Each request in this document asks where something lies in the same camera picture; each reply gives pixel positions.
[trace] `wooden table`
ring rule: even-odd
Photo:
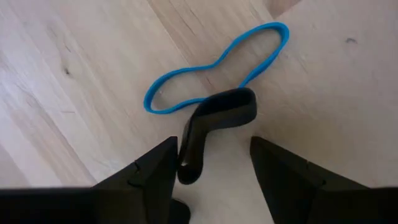
[[[0,186],[93,185],[181,137],[195,107],[145,112],[150,84],[273,20],[291,38],[249,84],[255,122],[211,133],[201,179],[176,185],[192,223],[272,223],[252,135],[361,184],[398,185],[397,11],[396,0],[0,0]],[[168,82],[154,106],[236,87],[278,43],[254,36],[220,67]]]

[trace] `wooden surface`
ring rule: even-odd
[[[253,134],[364,185],[398,185],[397,11],[396,0],[0,0],[0,186],[93,185],[180,137],[194,106],[146,113],[150,84],[273,20],[291,39],[249,84],[255,122],[211,133],[201,179],[176,186],[192,223],[272,223]],[[236,87],[278,43],[256,35],[219,68],[168,82],[154,106]]]

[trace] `black plastic piece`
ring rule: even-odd
[[[367,188],[260,137],[250,154],[275,224],[398,221],[397,188]]]
[[[192,184],[203,169],[206,136],[210,131],[241,126],[257,115],[256,96],[248,88],[238,88],[208,97],[185,125],[178,168],[182,184]]]
[[[92,188],[0,190],[0,223],[188,224],[171,198],[177,165],[170,137]]]

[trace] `light wood tabletop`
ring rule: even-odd
[[[192,223],[272,223],[253,135],[369,187],[398,185],[396,0],[0,0],[0,187],[94,185],[181,138],[195,106],[147,113],[152,82],[271,21],[290,40],[248,86],[256,120],[211,133],[199,181],[176,184]],[[255,35],[218,68],[167,82],[153,107],[237,87],[278,44]]]

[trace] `blue rubber band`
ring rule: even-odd
[[[246,31],[244,34],[240,35],[237,37],[235,40],[232,41],[231,45],[224,51],[224,53],[219,57],[217,61],[210,65],[201,65],[201,66],[194,66],[194,67],[189,67],[189,68],[181,68],[178,70],[171,71],[169,73],[166,73],[165,75],[162,75],[160,78],[158,78],[152,86],[148,89],[147,93],[145,94],[144,98],[144,108],[154,114],[170,114],[173,113],[179,109],[182,109],[186,106],[195,104],[195,103],[200,103],[206,98],[194,98],[190,100],[183,101],[175,106],[172,106],[170,108],[164,109],[164,110],[153,110],[151,107],[152,100],[154,99],[156,91],[170,78],[179,75],[181,73],[185,72],[195,72],[195,71],[202,71],[202,70],[208,70],[211,68],[216,67],[218,64],[220,64],[224,58],[228,55],[228,53],[233,50],[238,44],[240,44],[243,40],[247,39],[250,35],[259,32],[264,29],[273,29],[278,32],[280,35],[280,45],[276,50],[265,60],[263,61],[260,65],[258,65],[253,71],[251,71],[247,77],[243,80],[243,82],[239,85],[239,88],[242,88],[246,86],[251,80],[255,79],[260,73],[265,71],[271,63],[275,60],[275,58],[278,56],[279,52],[282,50],[282,48],[285,46],[287,41],[289,40],[289,28],[281,22],[270,22],[267,24],[263,24],[261,26],[257,26],[249,31]]]

